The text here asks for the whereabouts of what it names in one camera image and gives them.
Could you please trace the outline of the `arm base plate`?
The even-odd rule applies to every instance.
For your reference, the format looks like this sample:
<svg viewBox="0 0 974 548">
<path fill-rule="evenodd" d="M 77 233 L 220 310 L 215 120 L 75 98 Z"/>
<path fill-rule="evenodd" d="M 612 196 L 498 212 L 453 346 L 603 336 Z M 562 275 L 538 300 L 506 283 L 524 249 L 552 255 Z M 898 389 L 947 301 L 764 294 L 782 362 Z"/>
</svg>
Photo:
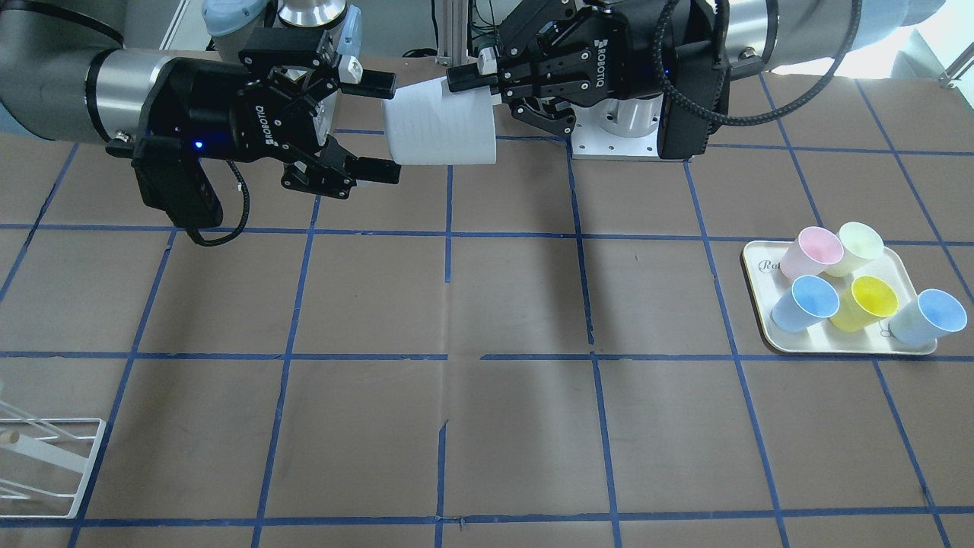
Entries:
<svg viewBox="0 0 974 548">
<path fill-rule="evenodd" d="M 662 156 L 660 128 L 664 96 L 616 100 L 575 108 L 571 159 L 577 161 L 676 162 L 695 153 Z"/>
</svg>

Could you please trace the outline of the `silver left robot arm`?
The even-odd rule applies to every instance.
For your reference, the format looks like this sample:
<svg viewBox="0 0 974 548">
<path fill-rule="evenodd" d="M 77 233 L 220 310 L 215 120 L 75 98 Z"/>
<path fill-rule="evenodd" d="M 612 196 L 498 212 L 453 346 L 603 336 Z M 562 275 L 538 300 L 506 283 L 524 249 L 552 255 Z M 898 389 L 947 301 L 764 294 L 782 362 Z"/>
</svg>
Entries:
<svg viewBox="0 0 974 548">
<path fill-rule="evenodd" d="M 685 161 L 723 127 L 773 123 L 807 104 L 728 114 L 731 83 L 831 59 L 927 20 L 940 1 L 523 1 L 496 43 L 450 68 L 445 89 L 488 91 L 516 120 L 571 140 L 574 156 Z"/>
</svg>

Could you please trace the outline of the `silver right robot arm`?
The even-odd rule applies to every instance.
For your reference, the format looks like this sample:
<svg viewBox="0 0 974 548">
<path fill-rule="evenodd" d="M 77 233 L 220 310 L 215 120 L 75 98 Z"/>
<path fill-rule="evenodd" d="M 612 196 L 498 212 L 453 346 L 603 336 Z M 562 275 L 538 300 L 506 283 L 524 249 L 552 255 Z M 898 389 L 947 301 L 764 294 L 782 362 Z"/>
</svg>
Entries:
<svg viewBox="0 0 974 548">
<path fill-rule="evenodd" d="M 399 181 L 399 165 L 330 132 L 331 97 L 396 87 L 361 66 L 351 5 L 206 1 L 204 18 L 216 60 L 129 48 L 125 1 L 4 1 L 2 128 L 105 146 L 156 209 L 218 209 L 204 158 L 276 159 L 285 186 L 340 200 L 361 181 Z"/>
</svg>

